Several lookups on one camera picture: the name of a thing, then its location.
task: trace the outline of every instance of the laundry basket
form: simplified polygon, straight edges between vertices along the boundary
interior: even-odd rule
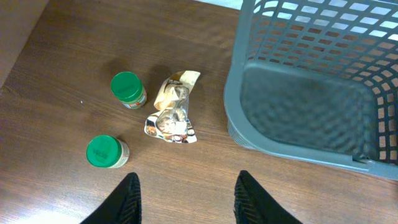
[[[243,2],[224,91],[231,137],[398,180],[398,4]]]

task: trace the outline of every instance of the green cap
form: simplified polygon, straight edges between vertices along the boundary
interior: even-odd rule
[[[123,102],[133,102],[142,94],[142,83],[132,72],[121,72],[113,77],[111,82],[113,94]]]
[[[88,144],[87,160],[96,167],[111,167],[117,163],[122,154],[120,142],[108,135],[100,135]]]

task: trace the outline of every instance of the plastic packet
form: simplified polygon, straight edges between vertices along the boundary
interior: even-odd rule
[[[167,142],[193,143],[197,141],[195,131],[188,119],[189,94],[200,72],[182,71],[166,79],[155,100],[159,112],[151,114],[144,132]]]

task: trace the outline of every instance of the spice jar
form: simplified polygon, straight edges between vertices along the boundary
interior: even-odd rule
[[[113,94],[129,109],[138,109],[147,101],[147,92],[132,72],[121,72],[111,82]]]
[[[112,136],[100,135],[87,146],[87,160],[101,168],[119,168],[129,159],[130,150],[127,144]]]

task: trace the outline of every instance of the wooden floor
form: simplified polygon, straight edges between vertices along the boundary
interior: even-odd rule
[[[129,172],[141,180],[143,223],[234,223],[242,169],[304,223],[397,223],[398,182],[280,159],[229,137],[223,87],[238,11],[177,0],[53,0],[0,94],[0,223],[77,223]],[[149,101],[128,110],[110,81],[130,70]],[[161,83],[202,76],[190,95],[194,144],[143,132]],[[120,169],[89,165],[90,139],[125,140]]]

